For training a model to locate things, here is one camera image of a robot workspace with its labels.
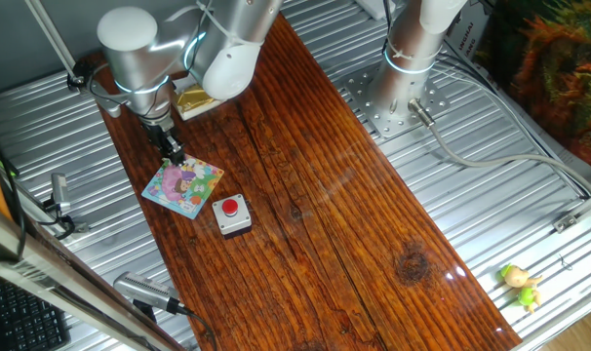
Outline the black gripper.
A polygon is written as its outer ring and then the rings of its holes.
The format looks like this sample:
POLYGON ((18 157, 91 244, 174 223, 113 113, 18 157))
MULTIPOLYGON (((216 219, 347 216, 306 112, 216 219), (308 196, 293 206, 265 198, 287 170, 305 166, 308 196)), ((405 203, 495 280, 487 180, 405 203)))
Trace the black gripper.
POLYGON ((170 165, 181 166, 186 161, 182 144, 176 136, 176 126, 172 118, 164 118, 157 123, 142 122, 149 140, 158 148, 162 160, 170 165))

